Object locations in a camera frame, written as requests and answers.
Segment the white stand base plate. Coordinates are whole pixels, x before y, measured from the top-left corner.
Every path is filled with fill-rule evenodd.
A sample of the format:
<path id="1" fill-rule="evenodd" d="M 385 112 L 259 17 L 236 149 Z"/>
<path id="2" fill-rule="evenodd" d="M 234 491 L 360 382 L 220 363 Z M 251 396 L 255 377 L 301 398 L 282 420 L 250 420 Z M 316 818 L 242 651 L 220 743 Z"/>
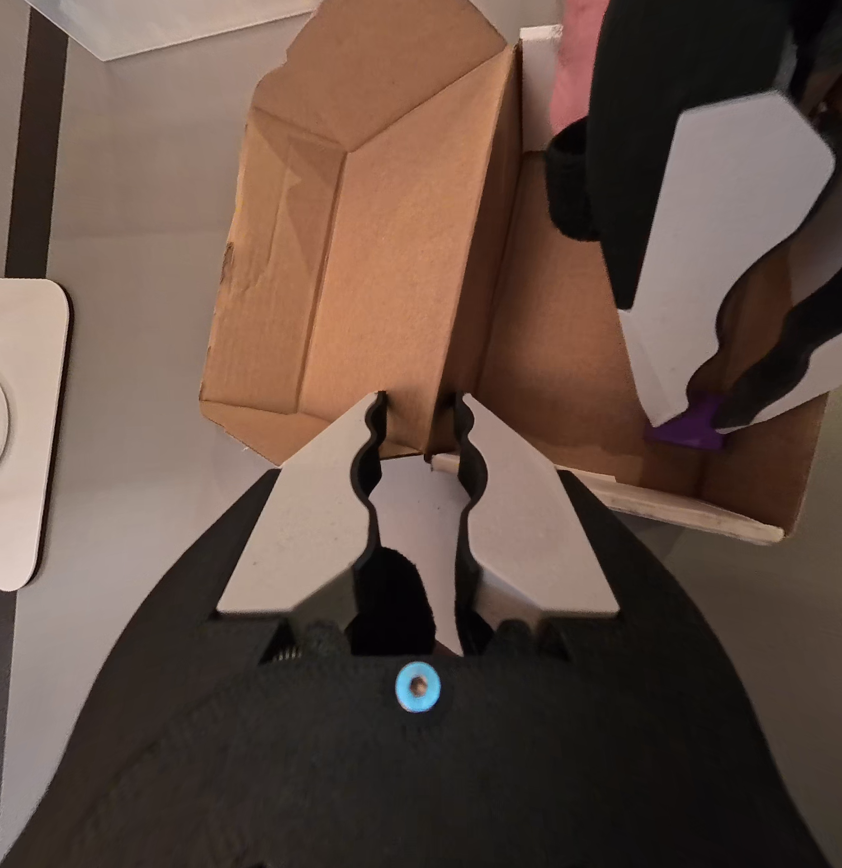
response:
<path id="1" fill-rule="evenodd" d="M 0 470 L 0 592 L 38 569 L 65 379 L 71 306 L 46 278 L 0 278 L 0 376 L 14 394 L 14 442 Z"/>

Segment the purple cube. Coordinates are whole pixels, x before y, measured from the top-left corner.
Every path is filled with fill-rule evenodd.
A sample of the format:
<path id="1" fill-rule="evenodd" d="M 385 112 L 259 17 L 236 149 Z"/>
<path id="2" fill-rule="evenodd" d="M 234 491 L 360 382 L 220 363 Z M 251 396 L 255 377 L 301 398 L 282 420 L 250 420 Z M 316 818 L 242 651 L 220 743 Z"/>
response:
<path id="1" fill-rule="evenodd" d="M 724 447 L 726 435 L 714 428 L 714 415 L 723 396 L 713 392 L 694 392 L 687 409 L 662 425 L 647 423 L 644 439 L 687 449 L 718 452 Z"/>

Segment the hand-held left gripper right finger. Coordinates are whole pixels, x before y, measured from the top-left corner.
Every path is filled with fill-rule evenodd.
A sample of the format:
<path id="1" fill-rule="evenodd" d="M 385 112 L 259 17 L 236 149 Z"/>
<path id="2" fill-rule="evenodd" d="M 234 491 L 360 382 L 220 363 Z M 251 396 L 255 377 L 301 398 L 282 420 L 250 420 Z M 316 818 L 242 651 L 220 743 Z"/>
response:
<path id="1" fill-rule="evenodd" d="M 470 393 L 455 399 L 459 519 L 455 621 L 466 655 L 504 623 L 620 612 L 556 466 Z"/>

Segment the white cardboard box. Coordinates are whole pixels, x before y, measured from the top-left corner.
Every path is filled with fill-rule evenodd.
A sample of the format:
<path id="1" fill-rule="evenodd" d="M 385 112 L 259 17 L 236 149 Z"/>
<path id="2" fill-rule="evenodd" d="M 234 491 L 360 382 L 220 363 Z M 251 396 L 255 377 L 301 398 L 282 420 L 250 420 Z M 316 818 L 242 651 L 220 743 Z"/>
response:
<path id="1" fill-rule="evenodd" d="M 552 226 L 523 152 L 528 64 L 470 2 L 318 7 L 246 117 L 202 415 L 282 464 L 384 390 L 382 456 L 429 456 L 469 392 L 628 512 L 791 536 L 826 398 L 720 452 L 646 439 L 600 246 Z"/>

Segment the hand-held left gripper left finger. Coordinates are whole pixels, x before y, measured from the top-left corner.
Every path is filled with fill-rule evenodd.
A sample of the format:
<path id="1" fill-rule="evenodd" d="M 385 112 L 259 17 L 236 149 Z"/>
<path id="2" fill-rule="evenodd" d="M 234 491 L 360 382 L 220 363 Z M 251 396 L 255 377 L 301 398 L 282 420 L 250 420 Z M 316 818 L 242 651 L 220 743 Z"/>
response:
<path id="1" fill-rule="evenodd" d="M 285 617 L 295 634 L 318 622 L 345 630 L 380 545 L 370 495 L 382 478 L 386 392 L 350 407 L 280 468 L 217 603 L 229 618 Z"/>

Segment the person's right hand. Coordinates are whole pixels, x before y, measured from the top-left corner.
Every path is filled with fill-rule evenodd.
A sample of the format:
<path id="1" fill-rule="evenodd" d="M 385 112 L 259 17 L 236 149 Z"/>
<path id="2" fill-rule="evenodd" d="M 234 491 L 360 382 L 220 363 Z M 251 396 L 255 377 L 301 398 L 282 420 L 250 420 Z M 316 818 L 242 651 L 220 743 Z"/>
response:
<path id="1" fill-rule="evenodd" d="M 589 98 L 601 25 L 608 1 L 565 1 L 557 67 L 549 103 L 554 135 L 589 112 Z"/>

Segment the clear plastic storage bin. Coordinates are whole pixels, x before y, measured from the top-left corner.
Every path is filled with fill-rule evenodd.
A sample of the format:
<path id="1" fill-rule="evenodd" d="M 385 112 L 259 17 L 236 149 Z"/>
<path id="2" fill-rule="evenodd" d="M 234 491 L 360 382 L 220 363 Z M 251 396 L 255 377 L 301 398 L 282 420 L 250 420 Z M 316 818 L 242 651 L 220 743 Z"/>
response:
<path id="1" fill-rule="evenodd" d="M 28 1 L 101 61 L 312 13 L 318 1 Z"/>

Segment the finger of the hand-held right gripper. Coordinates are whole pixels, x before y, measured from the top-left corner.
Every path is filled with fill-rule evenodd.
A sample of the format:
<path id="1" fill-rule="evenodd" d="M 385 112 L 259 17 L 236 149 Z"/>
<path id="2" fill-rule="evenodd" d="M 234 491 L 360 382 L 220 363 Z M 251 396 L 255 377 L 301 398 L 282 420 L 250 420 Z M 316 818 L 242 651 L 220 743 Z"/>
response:
<path id="1" fill-rule="evenodd" d="M 785 316 L 771 350 L 728 390 L 714 428 L 758 424 L 842 385 L 842 267 Z"/>
<path id="2" fill-rule="evenodd" d="M 719 349 L 723 302 L 801 228 L 835 168 L 831 147 L 778 90 L 681 113 L 634 301 L 619 312 L 652 427 L 687 411 L 690 380 Z"/>

